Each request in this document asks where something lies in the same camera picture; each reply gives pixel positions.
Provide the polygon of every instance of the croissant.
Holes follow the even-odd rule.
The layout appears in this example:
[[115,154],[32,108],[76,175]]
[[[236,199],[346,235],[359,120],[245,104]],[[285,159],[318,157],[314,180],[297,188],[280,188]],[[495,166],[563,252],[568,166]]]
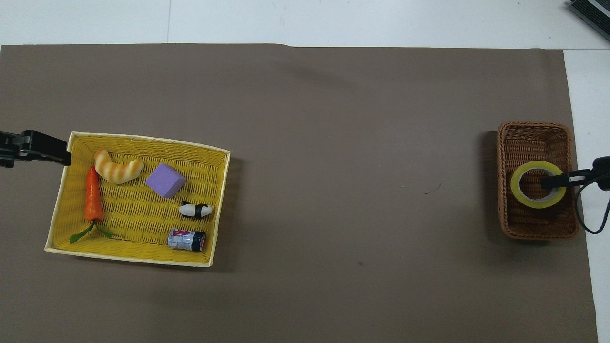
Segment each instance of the croissant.
[[141,159],[135,159],[128,164],[113,163],[106,149],[95,153],[95,170],[106,181],[114,184],[126,183],[140,175],[144,168]]

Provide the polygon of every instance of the can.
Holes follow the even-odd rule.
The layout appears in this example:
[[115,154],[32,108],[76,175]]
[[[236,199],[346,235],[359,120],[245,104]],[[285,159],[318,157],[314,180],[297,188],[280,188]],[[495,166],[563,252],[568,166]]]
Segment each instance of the can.
[[203,251],[206,233],[203,231],[186,231],[171,229],[167,236],[167,246],[172,249]]

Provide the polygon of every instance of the black device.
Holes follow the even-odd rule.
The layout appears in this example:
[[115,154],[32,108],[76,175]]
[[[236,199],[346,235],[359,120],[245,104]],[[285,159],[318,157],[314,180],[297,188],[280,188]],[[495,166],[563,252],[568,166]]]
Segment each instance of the black device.
[[570,9],[610,40],[610,0],[571,0]]
[[606,206],[606,212],[604,213],[604,218],[601,221],[601,226],[595,231],[589,229],[584,224],[583,217],[578,211],[578,198],[580,198],[580,193],[582,193],[585,187],[594,182],[597,182],[597,187],[599,187],[601,190],[610,190],[610,156],[596,158],[593,161],[593,168],[591,169],[568,171],[567,173],[563,173],[561,175],[543,178],[540,180],[540,186],[543,189],[582,186],[576,192],[576,197],[574,198],[576,219],[578,219],[580,225],[587,232],[592,234],[598,234],[604,229],[604,226],[606,226],[606,221],[608,220],[608,213],[610,212],[610,200],[608,201],[608,205]]
[[0,166],[13,168],[15,161],[53,161],[70,165],[72,154],[64,140],[42,132],[25,130],[21,134],[0,131]]
[[596,158],[593,161],[593,169],[568,171],[541,179],[540,186],[542,189],[552,189],[584,186],[592,182],[597,182],[597,186],[602,190],[610,190],[610,156]]

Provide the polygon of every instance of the can label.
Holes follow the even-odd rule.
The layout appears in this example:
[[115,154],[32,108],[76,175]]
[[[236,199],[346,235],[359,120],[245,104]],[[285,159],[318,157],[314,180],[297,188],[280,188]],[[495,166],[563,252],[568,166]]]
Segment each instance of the can label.
[[196,233],[196,231],[171,229],[167,237],[167,246],[172,249],[193,250],[193,238]]

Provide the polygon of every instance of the white surface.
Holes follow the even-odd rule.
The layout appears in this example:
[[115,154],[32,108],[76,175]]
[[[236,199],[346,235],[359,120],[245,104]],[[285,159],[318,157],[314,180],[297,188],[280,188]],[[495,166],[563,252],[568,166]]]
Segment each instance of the white surface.
[[[565,0],[0,0],[1,44],[610,49]],[[610,155],[610,51],[566,51],[580,168]],[[610,193],[584,194],[597,226]],[[610,343],[610,227],[587,235],[600,342]]]
[[0,44],[165,43],[170,0],[0,0]]
[[608,49],[564,1],[172,0],[169,42]]
[[[565,51],[578,168],[591,168],[597,157],[610,155],[610,51]],[[583,192],[585,224],[600,226],[610,192],[591,185]],[[600,342],[610,342],[610,225],[587,233],[591,283]]]

